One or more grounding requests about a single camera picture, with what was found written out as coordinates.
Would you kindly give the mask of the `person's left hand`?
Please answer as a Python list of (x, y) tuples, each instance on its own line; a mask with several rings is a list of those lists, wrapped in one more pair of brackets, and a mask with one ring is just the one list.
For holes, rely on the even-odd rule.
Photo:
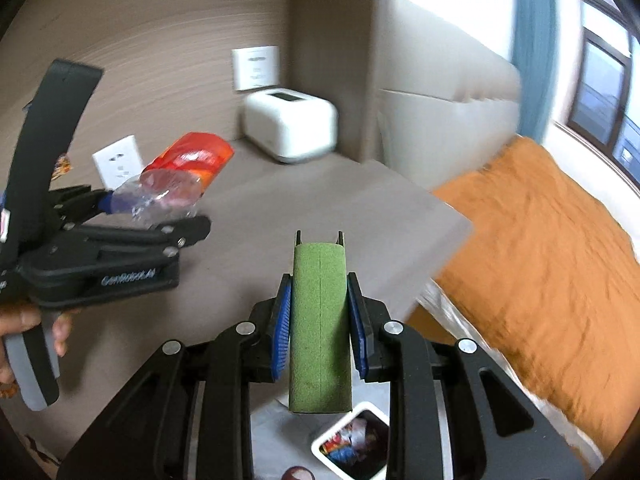
[[(63, 312), (53, 323), (52, 334), (56, 354), (62, 358), (67, 351), (67, 339), (73, 328), (73, 316), (78, 310)], [(10, 304), (1, 308), (1, 337), (21, 334), (36, 327), (41, 323), (40, 310), (33, 304), (20, 302)], [(15, 377), (9, 360), (6, 357), (6, 350), (1, 347), (1, 388), (10, 388)]]

